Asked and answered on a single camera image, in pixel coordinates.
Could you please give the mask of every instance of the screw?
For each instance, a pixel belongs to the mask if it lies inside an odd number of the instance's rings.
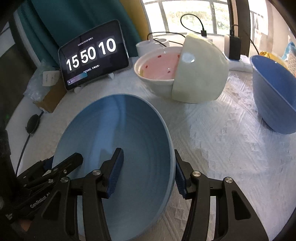
[[[225,182],[232,183],[233,182],[233,179],[231,177],[226,177],[225,178]]]
[[[94,176],[97,176],[97,175],[101,174],[101,170],[100,169],[95,169],[95,170],[93,170],[92,173],[93,173]]]
[[[67,181],[69,181],[68,177],[62,177],[61,178],[61,183],[66,183]]]
[[[195,177],[200,177],[201,176],[201,173],[199,171],[194,171],[192,173],[192,175],[194,175]]]

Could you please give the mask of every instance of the black cable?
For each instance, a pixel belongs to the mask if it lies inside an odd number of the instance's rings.
[[[147,40],[149,39],[149,35],[150,34],[157,34],[157,33],[179,34],[179,35],[183,36],[184,38],[186,38],[183,34],[180,34],[180,33],[174,33],[174,32],[152,32],[152,33],[148,33]]]
[[[231,25],[230,29],[231,30],[234,30],[234,26],[238,26],[238,25],[237,24],[233,24],[233,25]]]
[[[170,41],[170,40],[169,40],[169,42],[172,42],[172,43],[175,43],[175,44],[180,44],[180,43],[177,43],[177,42],[174,42],[174,41]],[[181,44],[181,45],[183,45],[183,44]]]
[[[6,29],[3,29],[2,32],[0,33],[0,36],[1,36],[4,32],[6,32],[8,29],[9,29],[9,27],[7,27]]]
[[[25,148],[26,148],[26,146],[27,146],[27,144],[28,144],[28,141],[29,141],[30,137],[31,137],[31,134],[28,135],[28,138],[27,138],[27,140],[26,140],[26,142],[25,142],[25,145],[24,145],[24,147],[23,147],[23,149],[22,149],[22,153],[20,154],[20,159],[19,159],[19,162],[18,162],[18,164],[17,164],[17,170],[15,171],[15,174],[16,174],[16,175],[17,175],[18,169],[19,169],[19,167],[20,167],[20,161],[22,160],[22,156],[23,156],[23,154],[24,154],[24,152],[25,152]]]
[[[40,115],[39,115],[39,117],[38,117],[38,118],[39,118],[39,121],[40,121],[40,118],[41,118],[41,116],[43,115],[43,113],[44,113],[44,111],[42,111],[42,112],[40,113]],[[23,156],[23,154],[24,154],[24,152],[25,152],[25,148],[26,148],[26,146],[27,146],[27,144],[28,144],[28,142],[29,142],[29,139],[30,139],[31,135],[33,135],[34,132],[36,131],[36,128],[35,128],[31,133],[28,133],[29,135],[28,135],[27,140],[26,140],[26,142],[25,142],[25,144],[24,144],[24,147],[23,147],[22,152],[21,152],[21,154],[20,154],[19,162],[18,162],[18,164],[17,164],[17,169],[16,169],[16,171],[15,171],[15,174],[16,174],[16,175],[17,175],[18,169],[19,169],[19,167],[20,167],[20,162],[21,162],[21,160],[22,160],[22,156]]]
[[[199,18],[198,16],[194,15],[194,14],[191,14],[191,13],[183,14],[183,15],[181,16],[181,18],[180,18],[181,25],[182,25],[184,28],[186,28],[186,29],[188,29],[188,30],[190,30],[190,31],[192,31],[192,32],[195,32],[196,34],[201,34],[201,33],[199,33],[199,32],[193,31],[192,29],[187,28],[187,27],[184,26],[184,24],[182,23],[182,18],[183,18],[184,16],[186,16],[186,15],[192,15],[192,16],[197,17],[197,19],[200,21],[200,23],[201,23],[201,25],[202,25],[202,30],[203,30],[203,31],[205,30],[205,29],[204,29],[204,26],[203,26],[203,24],[202,24],[202,22],[201,22],[201,20],[200,20],[200,18]]]
[[[237,24],[233,24],[233,25],[231,25],[230,30],[234,31],[234,26],[238,26],[238,25],[237,25]],[[256,49],[257,54],[260,55],[258,49],[256,48],[256,46],[255,46],[255,44],[253,43],[253,41],[251,40],[251,38],[250,38],[250,41],[251,41],[251,43],[253,44],[254,48]]]
[[[156,39],[153,39],[153,40],[156,41],[157,43],[160,43],[161,45],[165,46],[162,42],[160,42],[160,41],[158,41]]]

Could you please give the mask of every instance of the bowl rim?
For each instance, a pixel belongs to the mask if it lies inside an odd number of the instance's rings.
[[[149,103],[147,100],[139,97],[139,96],[136,96],[136,95],[133,95],[133,94],[127,94],[127,93],[118,93],[118,94],[111,94],[111,95],[106,95],[106,96],[103,96],[95,101],[93,101],[92,103],[90,103],[89,105],[87,105],[86,107],[84,107],[71,121],[70,123],[68,124],[68,126],[66,127],[66,129],[64,130],[61,138],[59,139],[59,142],[57,144],[57,147],[54,151],[54,157],[55,157],[55,153],[56,153],[56,150],[62,140],[62,137],[64,135],[64,133],[67,131],[67,129],[69,128],[70,124],[74,121],[74,119],[79,115],[81,114],[87,107],[89,107],[90,105],[94,104],[95,102],[101,100],[101,99],[105,99],[105,98],[109,98],[109,97],[113,97],[113,96],[131,96],[131,97],[135,97],[137,99],[139,99],[140,101],[143,101],[145,102],[146,104],[148,104],[148,106],[150,106],[152,108],[152,110],[157,114],[157,116],[159,117],[164,129],[165,129],[165,133],[167,135],[167,138],[168,138],[168,142],[169,142],[169,148],[170,148],[170,175],[169,175],[169,179],[168,179],[168,185],[167,185],[167,188],[166,188],[166,192],[165,192],[165,195],[164,195],[164,198],[163,198],[163,201],[162,203],[160,204],[159,206],[159,209],[158,211],[156,212],[154,218],[148,223],[148,225],[142,230],[142,232],[138,233],[137,235],[135,235],[132,239],[135,239],[139,236],[141,236],[143,233],[145,233],[148,229],[150,229],[156,222],[157,220],[159,219],[160,215],[164,212],[167,204],[168,204],[168,201],[171,197],[171,194],[172,194],[172,191],[173,191],[173,187],[174,187],[174,183],[175,183],[175,175],[176,175],[176,157],[175,157],[175,150],[174,150],[174,145],[173,145],[173,141],[172,141],[172,138],[170,136],[170,133],[169,133],[169,130],[168,130],[168,127],[164,121],[164,119],[162,118],[162,116],[160,115],[160,113],[157,111],[157,109],[151,104]]]
[[[163,53],[165,51],[165,49],[167,49],[167,48],[169,48],[172,52],[177,52],[177,51],[173,51],[173,50],[180,50],[180,54],[181,54],[181,51],[182,51],[182,47],[181,46],[169,46],[169,47],[155,49],[155,50],[153,50],[151,52],[148,52],[148,53],[144,54],[139,59],[137,59],[137,61],[135,62],[134,66],[133,66],[133,70],[136,73],[136,75],[142,81],[144,81],[146,83],[155,83],[155,84],[158,84],[158,85],[171,85],[171,84],[174,83],[174,79],[170,79],[170,80],[153,80],[153,79],[148,79],[148,78],[145,78],[143,76],[140,76],[138,74],[138,72],[136,71],[136,68],[139,67],[139,62],[141,62],[144,59],[150,59],[154,55],[159,55],[160,53]]]
[[[251,64],[252,64],[252,66],[253,66],[253,68],[256,70],[256,72],[264,79],[264,81],[273,89],[273,91],[275,91],[282,99],[283,99],[283,101],[285,101],[286,102],[286,104],[288,104],[295,112],[296,112],[296,109],[277,91],[277,89],[276,88],[274,88],[273,86],[272,86],[272,84],[260,73],[260,71],[256,68],[256,66],[254,65],[254,63],[253,63],[253,58],[266,58],[266,59],[269,59],[270,61],[272,61],[273,63],[275,63],[275,64],[277,64],[280,68],[283,68],[285,71],[288,71],[289,72],[289,74],[291,75],[291,76],[293,76],[292,75],[292,73],[289,71],[289,70],[287,70],[284,66],[282,66],[282,65],[280,65],[279,63],[277,63],[276,61],[274,61],[274,60],[272,60],[272,59],[270,59],[270,58],[267,58],[267,57],[265,57],[265,56],[261,56],[261,55],[253,55],[251,58],[250,58],[250,61],[251,61]]]

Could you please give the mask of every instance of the yellow object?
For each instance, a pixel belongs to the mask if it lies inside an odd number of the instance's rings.
[[[274,56],[273,54],[271,54],[271,53],[269,53],[269,52],[264,52],[264,51],[262,51],[262,52],[260,53],[260,55],[261,55],[261,56],[264,56],[264,57],[266,57],[266,58],[270,58],[270,59],[276,61],[276,62],[279,63],[281,66],[284,66],[287,70],[289,70],[288,67],[286,66],[285,62],[282,61],[280,58]]]
[[[141,0],[120,0],[135,25],[141,39],[146,40],[149,33],[149,25],[140,1]]]

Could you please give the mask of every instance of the light blue bowl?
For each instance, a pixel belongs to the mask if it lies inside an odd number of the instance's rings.
[[[69,177],[84,177],[109,160],[117,147],[124,151],[124,163],[115,192],[108,200],[103,199],[103,206],[112,241],[126,241],[157,221],[174,184],[173,144],[157,110],[133,95],[99,99],[69,124],[53,163],[57,165],[74,152],[81,153],[83,164]],[[80,234],[82,220],[82,205],[78,202]]]
[[[277,62],[252,56],[253,92],[259,114],[276,132],[296,132],[296,78]]]

